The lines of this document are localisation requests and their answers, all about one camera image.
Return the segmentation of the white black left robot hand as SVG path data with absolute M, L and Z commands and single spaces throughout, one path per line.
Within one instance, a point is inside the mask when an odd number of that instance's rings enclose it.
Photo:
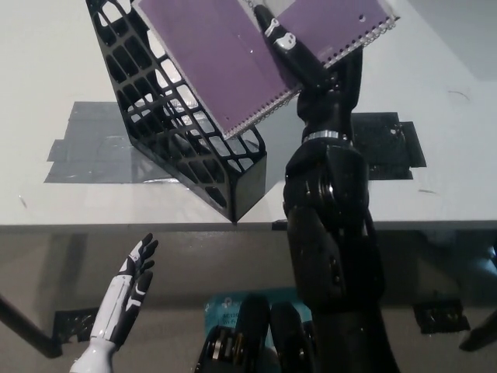
M 158 240 L 149 233 L 127 255 L 104 295 L 91 340 L 106 340 L 117 348 L 124 344 L 150 288 L 157 247 Z

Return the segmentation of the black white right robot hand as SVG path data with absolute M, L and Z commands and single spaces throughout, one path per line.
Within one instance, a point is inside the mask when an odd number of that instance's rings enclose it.
M 352 144 L 351 114 L 360 95 L 363 48 L 325 68 L 265 5 L 256 5 L 253 12 L 273 55 L 301 87 L 297 115 L 305 124 L 302 141 L 335 138 Z

